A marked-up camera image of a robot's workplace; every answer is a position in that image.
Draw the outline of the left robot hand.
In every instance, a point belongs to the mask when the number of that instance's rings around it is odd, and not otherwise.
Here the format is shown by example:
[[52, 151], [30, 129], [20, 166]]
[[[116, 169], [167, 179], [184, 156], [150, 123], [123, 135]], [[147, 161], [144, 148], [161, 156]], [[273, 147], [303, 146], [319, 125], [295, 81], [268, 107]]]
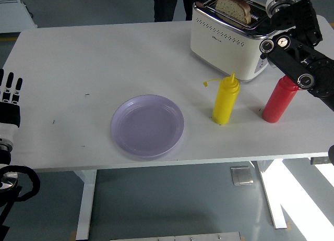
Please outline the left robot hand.
[[19, 99], [23, 79], [18, 78], [12, 88], [14, 73], [10, 72], [2, 87], [4, 77], [4, 70], [1, 68], [1, 145], [10, 149], [14, 144], [14, 134], [20, 127]]

